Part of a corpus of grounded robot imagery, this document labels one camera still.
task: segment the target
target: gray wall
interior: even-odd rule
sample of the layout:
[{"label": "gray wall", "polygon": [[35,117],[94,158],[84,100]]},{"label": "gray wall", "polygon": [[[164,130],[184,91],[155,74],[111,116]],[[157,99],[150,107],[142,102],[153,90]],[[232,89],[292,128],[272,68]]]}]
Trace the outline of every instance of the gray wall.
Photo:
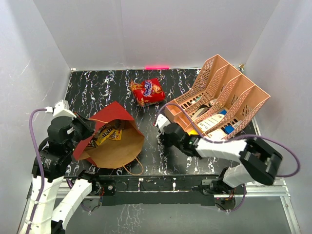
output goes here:
[{"label": "gray wall", "polygon": [[245,63],[278,0],[34,0],[69,67]]},{"label": "gray wall", "polygon": [[[35,159],[28,119],[64,97],[70,69],[32,0],[0,1],[0,227],[18,229]],[[34,121],[37,141],[50,117]]]},{"label": "gray wall", "polygon": [[[312,2],[281,1],[246,63],[246,74],[271,94],[258,122],[263,135],[291,147],[299,156],[300,174],[287,179],[303,233],[311,233]],[[284,154],[280,172],[295,169]]]}]

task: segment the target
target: candy wrapper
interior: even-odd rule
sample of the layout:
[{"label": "candy wrapper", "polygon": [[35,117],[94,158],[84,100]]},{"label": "candy wrapper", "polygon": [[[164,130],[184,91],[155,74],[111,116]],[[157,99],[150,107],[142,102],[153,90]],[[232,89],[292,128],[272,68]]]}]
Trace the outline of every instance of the candy wrapper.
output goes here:
[{"label": "candy wrapper", "polygon": [[163,101],[165,93],[157,78],[148,79],[141,84],[130,82],[130,89],[138,104],[142,107]]}]

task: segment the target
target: marble tabletop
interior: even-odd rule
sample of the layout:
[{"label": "marble tabletop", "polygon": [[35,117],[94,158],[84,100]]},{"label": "marble tabletop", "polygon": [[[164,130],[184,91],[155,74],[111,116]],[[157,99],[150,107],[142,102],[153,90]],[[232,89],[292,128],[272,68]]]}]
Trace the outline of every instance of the marble tabletop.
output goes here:
[{"label": "marble tabletop", "polygon": [[[215,157],[198,159],[188,157],[175,147],[164,148],[157,140],[157,128],[153,126],[155,116],[162,105],[187,92],[194,83],[200,69],[172,70],[118,70],[80,71],[70,77],[66,100],[70,109],[82,116],[90,117],[110,103],[117,101],[130,113],[139,130],[145,135],[145,142],[138,155],[144,166],[143,175],[196,175],[218,174],[224,167],[235,166],[236,162]],[[140,107],[129,89],[131,80],[141,83],[150,78],[159,78],[166,99],[155,105]],[[252,122],[239,134],[255,134]],[[140,165],[133,161],[126,166],[133,174],[141,172]],[[83,169],[100,175],[126,175],[123,168],[97,168],[86,160],[73,158],[66,175],[77,176]]]}]

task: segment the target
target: red snack bag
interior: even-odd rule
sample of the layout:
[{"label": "red snack bag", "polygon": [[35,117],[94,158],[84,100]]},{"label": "red snack bag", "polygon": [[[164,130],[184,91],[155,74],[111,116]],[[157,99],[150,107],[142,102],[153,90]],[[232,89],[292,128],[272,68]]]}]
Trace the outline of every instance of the red snack bag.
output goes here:
[{"label": "red snack bag", "polygon": [[162,91],[157,78],[145,80],[141,84],[131,81],[130,89],[136,101],[142,107],[155,104],[165,99],[165,93]]}]

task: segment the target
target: red paper bag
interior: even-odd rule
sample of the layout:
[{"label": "red paper bag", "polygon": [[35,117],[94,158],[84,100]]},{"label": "red paper bag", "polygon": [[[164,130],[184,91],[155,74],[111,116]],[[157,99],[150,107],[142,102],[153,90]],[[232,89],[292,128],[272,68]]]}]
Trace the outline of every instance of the red paper bag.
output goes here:
[{"label": "red paper bag", "polygon": [[125,120],[125,127],[122,130],[121,140],[106,140],[96,148],[87,148],[88,143],[93,138],[89,137],[81,141],[74,151],[76,160],[86,159],[97,167],[120,168],[133,161],[141,152],[144,144],[144,135],[137,129],[137,125],[132,116],[122,108],[116,101],[100,110],[90,119],[96,122],[95,132],[104,124],[116,119]]}]

